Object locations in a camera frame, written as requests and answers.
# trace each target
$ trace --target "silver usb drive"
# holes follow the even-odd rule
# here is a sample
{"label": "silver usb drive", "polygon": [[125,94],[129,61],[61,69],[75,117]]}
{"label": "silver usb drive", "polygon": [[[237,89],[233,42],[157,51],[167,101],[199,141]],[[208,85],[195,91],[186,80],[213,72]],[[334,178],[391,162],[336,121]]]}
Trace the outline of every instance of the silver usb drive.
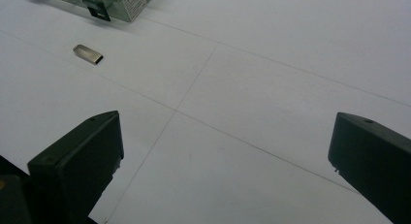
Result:
{"label": "silver usb drive", "polygon": [[97,52],[91,48],[85,47],[83,45],[78,45],[73,48],[73,51],[76,53],[77,56],[81,57],[82,59],[97,65],[102,59],[103,55],[100,52]]}

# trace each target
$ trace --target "transparent plastic container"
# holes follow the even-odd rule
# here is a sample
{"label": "transparent plastic container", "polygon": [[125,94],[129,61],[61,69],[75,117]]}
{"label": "transparent plastic container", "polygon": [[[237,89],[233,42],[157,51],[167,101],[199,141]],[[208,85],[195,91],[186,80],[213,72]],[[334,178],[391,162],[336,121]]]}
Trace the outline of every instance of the transparent plastic container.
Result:
{"label": "transparent plastic container", "polygon": [[133,21],[149,0],[63,0],[84,7],[92,16],[110,21],[110,17]]}

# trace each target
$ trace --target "white surface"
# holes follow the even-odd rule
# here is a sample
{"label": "white surface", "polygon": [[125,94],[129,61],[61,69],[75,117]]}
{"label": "white surface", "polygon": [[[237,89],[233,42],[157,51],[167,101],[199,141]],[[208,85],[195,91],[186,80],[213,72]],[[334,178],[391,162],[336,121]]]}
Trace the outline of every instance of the white surface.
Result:
{"label": "white surface", "polygon": [[390,223],[360,195],[177,113],[110,223]]}
{"label": "white surface", "polygon": [[327,158],[337,112],[411,129],[408,106],[224,46],[178,110],[347,187]]}
{"label": "white surface", "polygon": [[126,190],[109,223],[389,223],[327,152],[336,112],[411,137],[410,0],[152,1],[125,23],[0,0],[1,155],[25,170],[119,110],[126,155],[99,223]]}
{"label": "white surface", "polygon": [[152,0],[142,16],[411,105],[411,0]]}

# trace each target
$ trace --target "black latch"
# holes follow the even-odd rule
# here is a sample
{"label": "black latch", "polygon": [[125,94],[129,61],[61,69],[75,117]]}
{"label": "black latch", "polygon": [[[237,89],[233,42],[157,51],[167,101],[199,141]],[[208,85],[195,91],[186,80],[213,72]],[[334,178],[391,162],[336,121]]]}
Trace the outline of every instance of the black latch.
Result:
{"label": "black latch", "polygon": [[111,21],[103,2],[97,2],[95,0],[82,0],[82,2],[87,6],[92,16],[105,21]]}

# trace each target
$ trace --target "label on container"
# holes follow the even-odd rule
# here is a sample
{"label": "label on container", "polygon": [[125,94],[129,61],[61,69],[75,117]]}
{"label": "label on container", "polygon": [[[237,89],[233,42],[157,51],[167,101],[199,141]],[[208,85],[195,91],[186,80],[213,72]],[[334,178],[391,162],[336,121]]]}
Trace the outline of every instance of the label on container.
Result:
{"label": "label on container", "polygon": [[123,0],[122,2],[131,21],[136,19],[147,4],[145,0]]}

